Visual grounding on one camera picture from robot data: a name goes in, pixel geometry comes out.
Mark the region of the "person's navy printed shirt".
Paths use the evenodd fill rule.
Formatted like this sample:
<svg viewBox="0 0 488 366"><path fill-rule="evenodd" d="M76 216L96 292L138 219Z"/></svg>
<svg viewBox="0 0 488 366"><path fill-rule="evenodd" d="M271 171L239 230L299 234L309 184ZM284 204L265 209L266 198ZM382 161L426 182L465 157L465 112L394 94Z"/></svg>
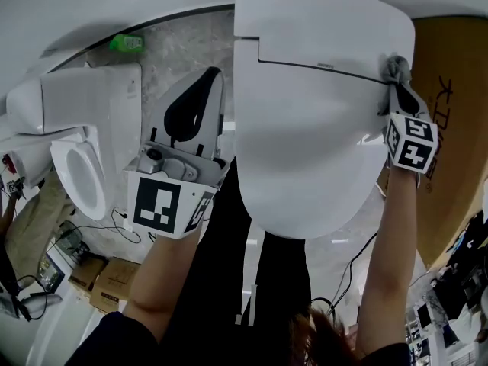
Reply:
<svg viewBox="0 0 488 366"><path fill-rule="evenodd" d="M229 349L215 334L199 349L193 342L160 345L136 320L113 312L104 316L88 338L73 352L65 366L294 366L284 351L259 349L238 326L224 335Z"/></svg>

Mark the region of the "grey wiping cloth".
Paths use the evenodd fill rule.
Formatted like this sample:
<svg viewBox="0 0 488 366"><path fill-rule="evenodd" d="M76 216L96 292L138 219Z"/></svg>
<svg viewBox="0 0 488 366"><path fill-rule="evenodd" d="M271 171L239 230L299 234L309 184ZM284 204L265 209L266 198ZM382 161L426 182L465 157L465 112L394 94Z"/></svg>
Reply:
<svg viewBox="0 0 488 366"><path fill-rule="evenodd" d="M381 77L388 84L388 89L384 100L380 103L377 114L380 116L387 116L390 114L388 95L390 84L400 83L409 85L411 80L408 61L404 57L398 55L390 56L382 70Z"/></svg>

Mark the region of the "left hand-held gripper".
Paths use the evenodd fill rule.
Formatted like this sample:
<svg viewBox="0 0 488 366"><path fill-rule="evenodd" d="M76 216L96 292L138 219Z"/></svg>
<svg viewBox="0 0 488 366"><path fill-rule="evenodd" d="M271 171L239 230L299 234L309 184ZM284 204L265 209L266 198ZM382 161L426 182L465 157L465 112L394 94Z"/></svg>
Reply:
<svg viewBox="0 0 488 366"><path fill-rule="evenodd" d="M224 108L223 73L215 66L187 74L155 103L152 142L141 146L136 170L128 172L127 219L134 230L181 239L201 224L230 167L205 159L217 150Z"/></svg>

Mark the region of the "white open toilet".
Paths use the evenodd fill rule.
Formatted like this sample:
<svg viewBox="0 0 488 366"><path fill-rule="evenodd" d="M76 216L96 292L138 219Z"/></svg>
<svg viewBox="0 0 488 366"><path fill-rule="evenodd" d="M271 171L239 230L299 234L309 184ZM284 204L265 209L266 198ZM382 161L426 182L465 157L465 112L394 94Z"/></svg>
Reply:
<svg viewBox="0 0 488 366"><path fill-rule="evenodd" d="M141 83L139 63L61 69L22 82L6 96L0 153L49 143L74 205L101 220L118 175L139 152Z"/></svg>

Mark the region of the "white toilet lid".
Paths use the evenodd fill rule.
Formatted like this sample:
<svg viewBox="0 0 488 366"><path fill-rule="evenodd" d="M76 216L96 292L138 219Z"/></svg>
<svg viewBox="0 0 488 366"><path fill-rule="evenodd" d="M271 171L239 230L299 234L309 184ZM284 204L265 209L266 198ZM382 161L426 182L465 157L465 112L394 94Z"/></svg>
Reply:
<svg viewBox="0 0 488 366"><path fill-rule="evenodd" d="M387 157L387 58L415 40L270 37L234 44L236 157L242 199L265 231L315 239L346 224Z"/></svg>

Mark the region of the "tablet with lit screen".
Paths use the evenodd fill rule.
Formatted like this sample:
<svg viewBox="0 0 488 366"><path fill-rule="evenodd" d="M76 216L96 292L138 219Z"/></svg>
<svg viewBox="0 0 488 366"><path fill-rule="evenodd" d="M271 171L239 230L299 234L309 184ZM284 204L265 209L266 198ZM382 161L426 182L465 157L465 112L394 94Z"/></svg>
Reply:
<svg viewBox="0 0 488 366"><path fill-rule="evenodd" d="M48 293L55 293L65 275L56 263L45 255L39 263L37 276Z"/></svg>

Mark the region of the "green mesh basket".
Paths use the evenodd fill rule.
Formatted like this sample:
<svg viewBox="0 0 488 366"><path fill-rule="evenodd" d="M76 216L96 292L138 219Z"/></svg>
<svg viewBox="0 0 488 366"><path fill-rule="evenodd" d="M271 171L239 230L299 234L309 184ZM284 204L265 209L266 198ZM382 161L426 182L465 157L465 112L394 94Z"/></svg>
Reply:
<svg viewBox="0 0 488 366"><path fill-rule="evenodd" d="M60 224L55 246L60 248L65 254L72 255L80 247L81 243L82 234L73 222L65 220Z"/></svg>

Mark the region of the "person's left forearm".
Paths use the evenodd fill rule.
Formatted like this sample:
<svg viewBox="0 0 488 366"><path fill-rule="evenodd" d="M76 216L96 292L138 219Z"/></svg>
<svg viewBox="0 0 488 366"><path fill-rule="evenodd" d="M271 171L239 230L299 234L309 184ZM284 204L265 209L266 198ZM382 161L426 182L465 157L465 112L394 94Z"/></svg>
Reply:
<svg viewBox="0 0 488 366"><path fill-rule="evenodd" d="M123 315L160 341L165 335L193 261L202 226L182 239L157 236L138 269Z"/></svg>

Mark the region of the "person's black trousers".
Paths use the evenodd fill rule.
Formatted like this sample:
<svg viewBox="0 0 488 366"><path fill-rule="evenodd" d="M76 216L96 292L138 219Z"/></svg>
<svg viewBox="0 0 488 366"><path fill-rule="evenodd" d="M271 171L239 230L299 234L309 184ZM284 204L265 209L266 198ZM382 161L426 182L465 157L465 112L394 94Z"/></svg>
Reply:
<svg viewBox="0 0 488 366"><path fill-rule="evenodd" d="M160 343L162 366L303 366L297 319L309 316L311 301L305 242L265 234L255 303L243 307L250 226L232 161Z"/></svg>

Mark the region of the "black cloth bag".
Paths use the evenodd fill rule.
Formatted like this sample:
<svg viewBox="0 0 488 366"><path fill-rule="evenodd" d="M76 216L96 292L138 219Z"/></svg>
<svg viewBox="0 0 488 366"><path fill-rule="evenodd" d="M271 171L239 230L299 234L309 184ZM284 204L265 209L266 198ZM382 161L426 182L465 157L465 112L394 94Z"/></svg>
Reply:
<svg viewBox="0 0 488 366"><path fill-rule="evenodd" d="M483 212L480 211L471 218L466 229L458 237L447 266L454 267L475 257L477 250L487 238L488 220L484 220Z"/></svg>

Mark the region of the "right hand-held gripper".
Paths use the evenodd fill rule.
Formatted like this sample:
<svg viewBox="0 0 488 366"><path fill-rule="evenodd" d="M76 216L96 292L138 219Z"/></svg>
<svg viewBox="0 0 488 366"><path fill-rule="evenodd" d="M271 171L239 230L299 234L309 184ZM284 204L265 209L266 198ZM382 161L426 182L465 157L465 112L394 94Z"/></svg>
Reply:
<svg viewBox="0 0 488 366"><path fill-rule="evenodd" d="M425 174L438 148L438 126L425 121L430 119L427 105L409 85L390 84L388 95L385 142L391 164Z"/></svg>

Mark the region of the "person's right forearm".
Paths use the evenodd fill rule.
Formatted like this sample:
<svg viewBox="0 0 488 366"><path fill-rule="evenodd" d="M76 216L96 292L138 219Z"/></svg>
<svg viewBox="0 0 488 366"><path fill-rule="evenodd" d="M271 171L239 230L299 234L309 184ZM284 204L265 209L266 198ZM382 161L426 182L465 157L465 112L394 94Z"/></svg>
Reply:
<svg viewBox="0 0 488 366"><path fill-rule="evenodd" d="M416 174L392 167L359 310L355 351L362 358L405 342L406 300L416 241Z"/></svg>

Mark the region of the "white ceramic fixture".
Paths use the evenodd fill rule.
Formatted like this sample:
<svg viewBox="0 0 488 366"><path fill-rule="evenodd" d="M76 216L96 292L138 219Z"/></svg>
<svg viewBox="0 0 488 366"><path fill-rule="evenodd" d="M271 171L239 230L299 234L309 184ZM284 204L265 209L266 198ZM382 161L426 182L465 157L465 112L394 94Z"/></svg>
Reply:
<svg viewBox="0 0 488 366"><path fill-rule="evenodd" d="M56 293L63 300L48 307L27 356L26 366L64 366L104 316L68 281L63 281Z"/></svg>

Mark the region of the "large cardboard box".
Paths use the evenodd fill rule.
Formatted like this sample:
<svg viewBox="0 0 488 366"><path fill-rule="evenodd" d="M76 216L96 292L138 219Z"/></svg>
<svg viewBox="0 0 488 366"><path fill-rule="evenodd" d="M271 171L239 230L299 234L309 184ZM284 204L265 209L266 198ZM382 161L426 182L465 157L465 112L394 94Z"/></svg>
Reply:
<svg viewBox="0 0 488 366"><path fill-rule="evenodd" d="M417 192L417 250L428 270L482 210L488 181L488 19L414 20L412 87L438 125L438 150Z"/></svg>

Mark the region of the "green plastic bottle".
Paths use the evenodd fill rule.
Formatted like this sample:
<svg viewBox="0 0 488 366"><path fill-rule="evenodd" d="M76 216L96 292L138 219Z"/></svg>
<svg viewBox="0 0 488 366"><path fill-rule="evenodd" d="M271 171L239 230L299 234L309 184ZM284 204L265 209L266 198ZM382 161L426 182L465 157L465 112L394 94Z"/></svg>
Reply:
<svg viewBox="0 0 488 366"><path fill-rule="evenodd" d="M117 34L109 43L109 49L122 53L142 53L144 51L144 39L140 36Z"/></svg>

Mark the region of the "small cardboard box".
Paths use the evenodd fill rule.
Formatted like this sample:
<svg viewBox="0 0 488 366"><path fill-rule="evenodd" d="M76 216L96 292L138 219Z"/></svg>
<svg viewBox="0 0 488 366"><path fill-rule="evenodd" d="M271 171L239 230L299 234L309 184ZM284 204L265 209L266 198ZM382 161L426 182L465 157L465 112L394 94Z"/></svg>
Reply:
<svg viewBox="0 0 488 366"><path fill-rule="evenodd" d="M89 303L103 313L122 312L140 264L113 257L97 277Z"/></svg>
<svg viewBox="0 0 488 366"><path fill-rule="evenodd" d="M95 281L108 263L105 257L88 255L75 267L68 278L68 282L86 293L90 293Z"/></svg>

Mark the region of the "white closed toilet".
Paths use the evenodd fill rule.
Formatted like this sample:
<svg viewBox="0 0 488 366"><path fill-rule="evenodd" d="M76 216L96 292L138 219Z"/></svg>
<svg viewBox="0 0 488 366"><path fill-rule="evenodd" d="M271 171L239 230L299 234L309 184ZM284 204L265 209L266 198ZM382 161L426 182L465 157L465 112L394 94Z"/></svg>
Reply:
<svg viewBox="0 0 488 366"><path fill-rule="evenodd" d="M413 61L415 28L379 0L235 0L234 34L258 61L380 81L386 60Z"/></svg>

